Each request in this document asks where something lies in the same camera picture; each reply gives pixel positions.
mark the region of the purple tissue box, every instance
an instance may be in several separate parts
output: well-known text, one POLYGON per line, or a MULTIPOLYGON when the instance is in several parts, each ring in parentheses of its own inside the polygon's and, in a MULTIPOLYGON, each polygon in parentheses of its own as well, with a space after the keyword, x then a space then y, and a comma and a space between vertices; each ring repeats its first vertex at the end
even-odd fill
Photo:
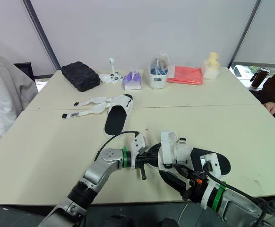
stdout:
POLYGON ((124 90, 140 90, 142 89, 142 77, 139 72, 134 71, 134 77, 132 78, 132 71, 128 75, 124 76, 123 82, 124 90))

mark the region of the green ring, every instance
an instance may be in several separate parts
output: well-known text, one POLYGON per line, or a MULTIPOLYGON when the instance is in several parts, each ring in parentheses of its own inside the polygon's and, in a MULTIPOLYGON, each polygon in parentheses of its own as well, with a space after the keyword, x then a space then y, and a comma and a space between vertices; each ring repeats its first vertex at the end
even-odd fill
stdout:
POLYGON ((222 185, 219 185, 219 189, 216 193, 216 196, 214 198, 214 201, 213 201, 213 205, 212 205, 212 210, 216 211, 217 210, 217 206, 219 204, 219 200, 223 194, 223 192, 226 190, 226 188, 222 185))
POLYGON ((123 148, 123 158, 124 158, 123 167, 126 168, 127 167, 127 147, 126 146, 124 146, 123 148))

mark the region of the white car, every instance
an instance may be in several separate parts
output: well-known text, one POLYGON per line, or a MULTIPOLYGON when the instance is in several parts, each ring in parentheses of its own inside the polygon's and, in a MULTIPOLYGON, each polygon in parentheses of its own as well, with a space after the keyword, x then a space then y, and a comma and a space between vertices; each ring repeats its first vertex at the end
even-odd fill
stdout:
POLYGON ((253 72, 250 70, 248 66, 244 65, 236 65, 234 67, 234 74, 237 77, 237 79, 248 79, 250 80, 252 76, 254 75, 253 72))

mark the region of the white wall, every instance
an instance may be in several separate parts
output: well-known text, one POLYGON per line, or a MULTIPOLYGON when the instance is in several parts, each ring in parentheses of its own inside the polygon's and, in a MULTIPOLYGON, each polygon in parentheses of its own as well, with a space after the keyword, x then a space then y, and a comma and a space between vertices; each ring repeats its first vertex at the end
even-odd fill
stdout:
POLYGON ((275 64, 275 0, 263 0, 235 61, 275 64))
POLYGON ((36 76, 55 72, 21 0, 0 0, 0 55, 31 62, 36 76))
POLYGON ((172 64, 197 67, 211 51, 226 66, 255 0, 32 0, 60 62, 95 69, 148 68, 165 49, 172 64))

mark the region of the red plastic bag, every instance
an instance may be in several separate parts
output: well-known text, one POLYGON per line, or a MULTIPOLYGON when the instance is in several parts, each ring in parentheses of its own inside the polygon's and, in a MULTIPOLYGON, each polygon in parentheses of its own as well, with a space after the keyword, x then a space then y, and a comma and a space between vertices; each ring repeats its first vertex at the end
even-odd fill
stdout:
POLYGON ((199 68, 175 66, 174 78, 168 78, 167 82, 199 85, 203 83, 203 76, 199 68))

